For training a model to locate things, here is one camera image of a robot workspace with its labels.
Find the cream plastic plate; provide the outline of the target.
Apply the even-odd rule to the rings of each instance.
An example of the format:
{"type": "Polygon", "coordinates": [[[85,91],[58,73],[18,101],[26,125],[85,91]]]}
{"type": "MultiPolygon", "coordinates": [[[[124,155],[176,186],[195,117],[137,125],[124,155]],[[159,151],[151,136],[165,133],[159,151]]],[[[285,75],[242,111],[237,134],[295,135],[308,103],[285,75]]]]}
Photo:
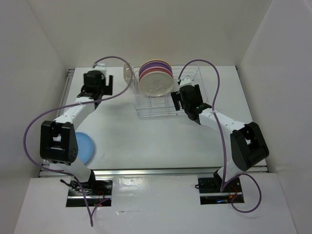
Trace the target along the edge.
{"type": "Polygon", "coordinates": [[[139,80],[138,86],[143,94],[160,97],[172,91],[174,79],[165,72],[150,72],[139,80]]]}

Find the pink plastic plate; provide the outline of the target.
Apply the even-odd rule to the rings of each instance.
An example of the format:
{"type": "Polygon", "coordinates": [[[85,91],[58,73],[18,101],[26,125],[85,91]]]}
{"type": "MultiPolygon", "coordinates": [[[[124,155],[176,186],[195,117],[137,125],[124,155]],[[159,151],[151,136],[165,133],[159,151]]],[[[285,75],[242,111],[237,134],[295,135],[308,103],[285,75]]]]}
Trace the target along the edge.
{"type": "Polygon", "coordinates": [[[145,71],[143,71],[140,75],[139,75],[139,79],[143,78],[144,76],[146,76],[149,73],[154,73],[154,72],[160,72],[160,73],[165,73],[171,77],[173,77],[173,73],[166,69],[166,68],[162,68],[162,67],[152,67],[149,69],[146,69],[145,71]]]}

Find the purple plastic plate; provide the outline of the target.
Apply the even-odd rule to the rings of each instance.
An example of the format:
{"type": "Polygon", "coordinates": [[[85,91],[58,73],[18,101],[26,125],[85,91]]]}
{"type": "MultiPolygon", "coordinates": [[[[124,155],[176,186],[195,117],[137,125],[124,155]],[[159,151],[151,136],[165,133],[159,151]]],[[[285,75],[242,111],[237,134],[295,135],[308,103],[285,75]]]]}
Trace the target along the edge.
{"type": "Polygon", "coordinates": [[[168,70],[170,70],[172,72],[172,68],[171,66],[164,64],[162,62],[150,62],[148,64],[142,65],[140,70],[139,70],[139,75],[145,71],[146,69],[152,68],[152,67],[162,67],[162,68],[166,68],[168,70]]]}

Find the blue plastic plate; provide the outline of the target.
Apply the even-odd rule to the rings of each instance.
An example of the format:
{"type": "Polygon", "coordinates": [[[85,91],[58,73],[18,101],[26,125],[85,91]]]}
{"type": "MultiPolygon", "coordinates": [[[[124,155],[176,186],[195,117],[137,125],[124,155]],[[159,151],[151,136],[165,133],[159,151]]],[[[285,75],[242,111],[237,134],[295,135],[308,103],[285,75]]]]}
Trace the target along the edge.
{"type": "Polygon", "coordinates": [[[94,142],[88,134],[82,132],[76,132],[76,140],[78,144],[78,157],[84,164],[87,164],[94,155],[94,142]]]}

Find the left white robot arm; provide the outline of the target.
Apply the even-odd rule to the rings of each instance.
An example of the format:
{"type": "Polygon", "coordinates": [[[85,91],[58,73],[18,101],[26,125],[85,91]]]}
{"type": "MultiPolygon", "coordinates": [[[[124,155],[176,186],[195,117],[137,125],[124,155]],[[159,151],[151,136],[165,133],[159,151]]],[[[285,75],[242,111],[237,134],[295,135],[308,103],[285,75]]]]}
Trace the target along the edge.
{"type": "Polygon", "coordinates": [[[113,76],[106,76],[105,69],[93,69],[83,74],[83,86],[75,106],[53,121],[44,121],[40,129],[40,157],[53,164],[60,164],[66,172],[79,181],[79,189],[86,195],[97,189],[94,172],[79,159],[76,129],[101,103],[103,96],[113,94],[113,76]]]}

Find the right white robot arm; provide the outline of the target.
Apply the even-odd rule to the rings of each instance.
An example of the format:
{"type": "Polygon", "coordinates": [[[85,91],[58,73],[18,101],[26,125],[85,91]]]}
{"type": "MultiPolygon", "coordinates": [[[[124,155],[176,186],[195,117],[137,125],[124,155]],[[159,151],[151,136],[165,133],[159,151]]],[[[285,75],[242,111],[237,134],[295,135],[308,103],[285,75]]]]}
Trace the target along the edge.
{"type": "Polygon", "coordinates": [[[231,156],[224,159],[224,165],[214,172],[216,190],[225,191],[233,179],[269,156],[259,125],[236,121],[214,110],[203,102],[198,85],[183,86],[179,91],[171,92],[171,97],[177,111],[183,109],[190,120],[220,133],[225,155],[225,140],[230,142],[231,156]]]}

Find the cream cutlery holder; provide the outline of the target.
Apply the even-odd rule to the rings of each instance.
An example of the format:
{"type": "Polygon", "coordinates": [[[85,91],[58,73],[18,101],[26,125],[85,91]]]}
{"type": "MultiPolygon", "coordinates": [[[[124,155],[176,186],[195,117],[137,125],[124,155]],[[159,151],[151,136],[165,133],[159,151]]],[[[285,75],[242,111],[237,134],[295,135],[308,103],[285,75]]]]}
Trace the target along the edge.
{"type": "Polygon", "coordinates": [[[123,79],[129,85],[133,78],[133,67],[130,64],[124,63],[123,65],[123,79]]]}

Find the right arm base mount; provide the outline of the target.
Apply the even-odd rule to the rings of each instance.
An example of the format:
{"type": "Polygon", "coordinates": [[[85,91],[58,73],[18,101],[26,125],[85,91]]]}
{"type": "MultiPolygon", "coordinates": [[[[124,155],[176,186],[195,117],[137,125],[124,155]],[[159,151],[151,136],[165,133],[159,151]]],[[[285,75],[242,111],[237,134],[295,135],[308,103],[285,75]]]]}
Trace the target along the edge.
{"type": "Polygon", "coordinates": [[[228,195],[234,194],[237,195],[242,192],[239,178],[235,179],[221,192],[221,184],[218,184],[213,177],[202,177],[198,178],[198,183],[195,185],[195,188],[199,190],[201,194],[215,194],[215,193],[227,193],[228,195]]]}

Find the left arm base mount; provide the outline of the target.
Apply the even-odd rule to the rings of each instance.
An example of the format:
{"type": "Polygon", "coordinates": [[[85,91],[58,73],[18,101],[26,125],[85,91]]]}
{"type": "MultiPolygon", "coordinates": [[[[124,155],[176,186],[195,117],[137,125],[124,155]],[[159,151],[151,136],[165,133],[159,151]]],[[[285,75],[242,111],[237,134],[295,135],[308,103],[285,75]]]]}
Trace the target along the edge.
{"type": "MultiPolygon", "coordinates": [[[[68,195],[70,197],[82,196],[82,189],[79,187],[76,180],[71,180],[67,183],[61,179],[60,182],[69,187],[68,195]]],[[[87,198],[106,198],[112,194],[113,181],[110,179],[97,180],[93,188],[87,185],[86,182],[82,183],[82,186],[87,198]]]]}

